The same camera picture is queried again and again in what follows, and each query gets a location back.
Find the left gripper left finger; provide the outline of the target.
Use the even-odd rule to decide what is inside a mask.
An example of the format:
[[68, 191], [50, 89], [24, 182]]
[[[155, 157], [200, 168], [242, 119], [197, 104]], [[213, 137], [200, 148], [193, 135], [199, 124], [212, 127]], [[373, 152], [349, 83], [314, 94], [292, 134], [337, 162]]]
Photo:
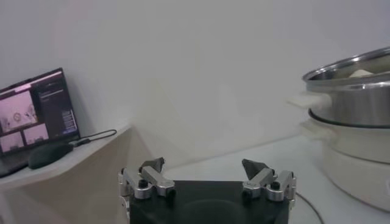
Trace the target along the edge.
[[161, 171], [165, 159], [145, 161], [137, 170], [122, 168], [118, 172], [119, 196], [124, 200], [134, 197], [137, 200], [147, 200], [154, 191], [158, 196], [168, 198], [175, 194], [175, 182], [166, 179]]

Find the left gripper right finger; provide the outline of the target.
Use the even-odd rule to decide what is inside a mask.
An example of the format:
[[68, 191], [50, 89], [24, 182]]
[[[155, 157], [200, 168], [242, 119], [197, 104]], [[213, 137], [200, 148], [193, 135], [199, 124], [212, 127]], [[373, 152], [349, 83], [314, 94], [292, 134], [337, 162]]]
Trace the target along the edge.
[[248, 177], [243, 182], [243, 200], [265, 197], [269, 201], [295, 201], [297, 180], [292, 171], [277, 173], [265, 163], [243, 159], [241, 164]]

